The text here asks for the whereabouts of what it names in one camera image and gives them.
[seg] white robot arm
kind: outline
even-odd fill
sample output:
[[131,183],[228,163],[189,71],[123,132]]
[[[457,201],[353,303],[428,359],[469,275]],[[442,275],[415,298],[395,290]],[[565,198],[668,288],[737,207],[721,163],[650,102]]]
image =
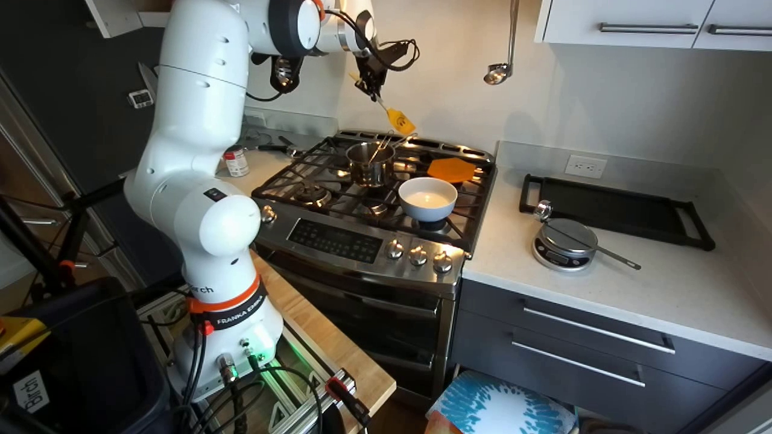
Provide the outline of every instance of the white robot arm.
[[[282,319],[266,296],[248,251],[260,228],[260,209],[217,180],[216,171],[241,132],[252,55],[371,55],[370,0],[335,4],[339,11],[322,0],[173,3],[157,71],[152,132],[140,167],[125,180],[125,198],[183,253],[182,272],[194,294],[196,325],[173,345],[173,371],[189,400],[217,390],[224,365],[240,371],[248,370],[248,355],[260,361],[276,357]],[[344,25],[345,18],[357,18],[359,26]],[[359,90],[375,97],[385,84],[380,74],[382,71]],[[189,371],[200,371],[199,386],[183,386]]]

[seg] stove knob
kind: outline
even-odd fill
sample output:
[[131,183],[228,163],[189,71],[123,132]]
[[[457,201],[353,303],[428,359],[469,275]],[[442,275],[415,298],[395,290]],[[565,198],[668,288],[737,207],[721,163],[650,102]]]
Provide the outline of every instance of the stove knob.
[[260,207],[260,221],[263,224],[272,227],[277,219],[280,219],[280,215],[271,204]]
[[388,244],[388,257],[399,260],[406,253],[406,244],[401,244],[399,238],[391,238]]
[[430,253],[428,253],[428,249],[415,245],[415,249],[411,249],[411,257],[412,257],[412,266],[415,266],[415,268],[422,268],[422,266],[428,266]]
[[453,271],[452,255],[445,251],[442,255],[435,255],[435,268],[440,275],[447,275]]

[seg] electrical outlet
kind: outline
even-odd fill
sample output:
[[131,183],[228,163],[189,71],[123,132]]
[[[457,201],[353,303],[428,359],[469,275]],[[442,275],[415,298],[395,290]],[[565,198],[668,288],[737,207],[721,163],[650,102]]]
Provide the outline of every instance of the electrical outlet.
[[607,171],[608,159],[593,154],[573,154],[565,174],[584,177],[584,178],[602,178]]

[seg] wooden table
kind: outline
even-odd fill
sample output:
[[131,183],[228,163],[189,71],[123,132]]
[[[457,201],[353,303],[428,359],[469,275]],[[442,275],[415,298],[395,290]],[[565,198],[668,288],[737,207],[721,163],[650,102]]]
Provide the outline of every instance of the wooden table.
[[[370,407],[370,415],[376,415],[393,395],[395,380],[259,255],[255,268],[276,309],[299,325],[330,361],[356,376],[357,397]],[[351,412],[344,412],[344,421],[347,431],[357,431],[357,421]]]

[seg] white bowl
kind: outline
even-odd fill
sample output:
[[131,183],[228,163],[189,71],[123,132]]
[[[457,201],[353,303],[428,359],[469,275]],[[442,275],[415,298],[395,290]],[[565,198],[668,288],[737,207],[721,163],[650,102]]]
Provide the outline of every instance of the white bowl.
[[399,195],[406,212],[417,221],[440,221],[450,218],[458,201],[453,183],[433,177],[409,178],[399,187]]

